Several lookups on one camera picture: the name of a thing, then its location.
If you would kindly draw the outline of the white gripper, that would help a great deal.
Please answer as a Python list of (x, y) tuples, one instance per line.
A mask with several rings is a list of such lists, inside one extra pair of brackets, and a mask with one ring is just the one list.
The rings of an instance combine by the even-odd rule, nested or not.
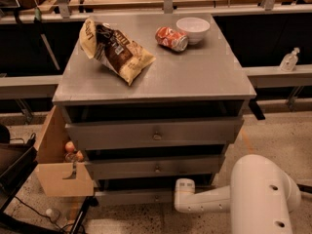
[(174, 206), (180, 213), (188, 213), (193, 205), (195, 182), (189, 178), (180, 178), (175, 182)]

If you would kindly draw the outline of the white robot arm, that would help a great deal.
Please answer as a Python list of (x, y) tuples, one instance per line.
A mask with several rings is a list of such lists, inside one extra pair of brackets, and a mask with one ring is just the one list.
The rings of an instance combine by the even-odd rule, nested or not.
[(255, 154), (235, 163), (227, 186), (197, 193), (192, 179), (175, 183), (178, 212), (229, 211), (231, 234), (293, 234), (290, 213), (300, 202), (294, 180), (271, 160)]

